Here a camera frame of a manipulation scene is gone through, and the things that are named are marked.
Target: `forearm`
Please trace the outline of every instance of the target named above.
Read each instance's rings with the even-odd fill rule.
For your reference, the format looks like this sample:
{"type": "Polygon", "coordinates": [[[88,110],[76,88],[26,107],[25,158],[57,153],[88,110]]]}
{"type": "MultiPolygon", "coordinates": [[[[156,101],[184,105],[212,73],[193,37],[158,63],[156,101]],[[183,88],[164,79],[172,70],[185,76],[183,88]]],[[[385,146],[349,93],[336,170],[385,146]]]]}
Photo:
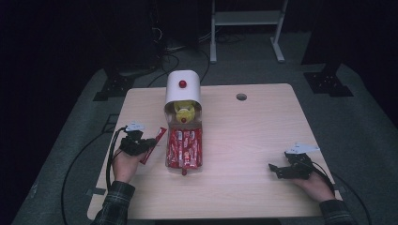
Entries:
{"type": "Polygon", "coordinates": [[[114,181],[103,202],[102,209],[91,224],[126,224],[134,190],[135,187],[127,183],[114,181]]]}
{"type": "Polygon", "coordinates": [[[319,204],[326,225],[357,225],[345,203],[339,200],[324,201],[319,204]]]}

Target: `floor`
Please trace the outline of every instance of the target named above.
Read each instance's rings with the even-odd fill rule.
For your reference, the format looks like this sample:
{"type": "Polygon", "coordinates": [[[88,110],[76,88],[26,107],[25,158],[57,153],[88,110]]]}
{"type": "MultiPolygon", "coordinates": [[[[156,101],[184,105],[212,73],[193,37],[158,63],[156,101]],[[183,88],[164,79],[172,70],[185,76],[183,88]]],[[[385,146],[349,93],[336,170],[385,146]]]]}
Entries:
{"type": "MultiPolygon", "coordinates": [[[[270,36],[268,33],[239,35],[242,41],[219,44],[218,62],[212,65],[207,60],[209,44],[203,43],[202,51],[185,49],[172,53],[173,56],[164,56],[163,68],[166,71],[175,68],[178,59],[176,69],[192,69],[201,78],[205,76],[202,85],[291,84],[330,170],[355,191],[334,177],[353,216],[360,224],[368,223],[356,193],[374,224],[395,224],[398,221],[398,168],[395,166],[398,130],[366,90],[360,76],[349,67],[340,66],[337,76],[353,97],[336,98],[312,92],[303,73],[320,71],[323,65],[300,64],[310,33],[281,35],[280,45],[286,59],[283,64],[276,61],[270,36]]],[[[147,87],[162,73],[158,69],[136,79],[133,88],[147,87]]],[[[150,87],[163,87],[166,80],[167,77],[162,76],[150,87]]],[[[105,81],[103,70],[93,74],[13,224],[63,224],[63,190],[62,205],[68,224],[90,223],[86,211],[112,138],[112,133],[101,132],[108,118],[111,122],[117,120],[117,115],[110,115],[118,114],[124,101],[123,97],[93,101],[105,81]]],[[[129,224],[154,223],[129,221],[129,224]]],[[[281,223],[314,225],[323,224],[323,220],[321,217],[281,218],[281,223]]]]}

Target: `white metal frame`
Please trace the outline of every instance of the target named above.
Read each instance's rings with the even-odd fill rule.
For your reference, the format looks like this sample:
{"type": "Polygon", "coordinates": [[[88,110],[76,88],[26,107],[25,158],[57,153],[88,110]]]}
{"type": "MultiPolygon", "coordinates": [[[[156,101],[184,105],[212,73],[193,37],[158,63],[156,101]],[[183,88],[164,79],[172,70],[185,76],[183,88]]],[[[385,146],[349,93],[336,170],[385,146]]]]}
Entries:
{"type": "Polygon", "coordinates": [[[279,47],[279,37],[282,30],[284,15],[286,13],[288,0],[283,0],[281,10],[269,11],[227,11],[217,12],[215,0],[212,2],[211,15],[211,42],[210,42],[210,62],[217,62],[216,51],[216,26],[218,25],[268,25],[276,24],[275,36],[270,38],[272,48],[279,63],[284,62],[284,57],[279,47]]]}

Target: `red button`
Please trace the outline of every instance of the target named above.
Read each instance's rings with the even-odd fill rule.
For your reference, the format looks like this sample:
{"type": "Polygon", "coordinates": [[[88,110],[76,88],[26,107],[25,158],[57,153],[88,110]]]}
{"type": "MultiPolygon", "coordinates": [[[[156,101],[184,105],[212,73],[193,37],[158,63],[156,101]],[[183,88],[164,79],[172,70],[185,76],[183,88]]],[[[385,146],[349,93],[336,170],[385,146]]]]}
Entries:
{"type": "Polygon", "coordinates": [[[182,80],[182,81],[179,81],[178,85],[179,85],[179,87],[181,87],[181,88],[185,88],[185,87],[187,87],[187,82],[185,82],[184,80],[182,80]]]}

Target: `table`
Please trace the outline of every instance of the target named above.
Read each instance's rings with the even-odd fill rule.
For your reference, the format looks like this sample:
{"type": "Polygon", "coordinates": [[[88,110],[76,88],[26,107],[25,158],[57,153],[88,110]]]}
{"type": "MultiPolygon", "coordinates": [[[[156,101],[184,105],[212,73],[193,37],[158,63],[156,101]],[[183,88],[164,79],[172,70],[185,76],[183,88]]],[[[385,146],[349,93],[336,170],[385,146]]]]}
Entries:
{"type": "MultiPolygon", "coordinates": [[[[136,187],[129,218],[285,218],[319,216],[316,202],[268,164],[289,166],[283,151],[295,142],[317,145],[289,84],[202,86],[203,159],[201,171],[169,172],[167,136],[140,165],[130,182],[136,187]],[[238,100],[237,94],[246,95],[238,100]]],[[[132,120],[145,125],[143,138],[168,128],[163,113],[165,88],[131,89],[116,128],[132,120]]],[[[308,153],[329,174],[320,151],[308,153]]],[[[97,188],[106,189],[104,160],[97,188]]],[[[105,195],[93,195],[93,219],[105,195]]]]}
{"type": "Polygon", "coordinates": [[[279,63],[284,63],[284,57],[279,47],[279,36],[281,34],[284,15],[286,13],[288,0],[283,0],[281,10],[268,11],[216,11],[215,0],[212,2],[211,15],[211,41],[210,62],[217,62],[216,49],[216,26],[218,25],[277,25],[275,35],[270,38],[272,48],[279,63]]]}

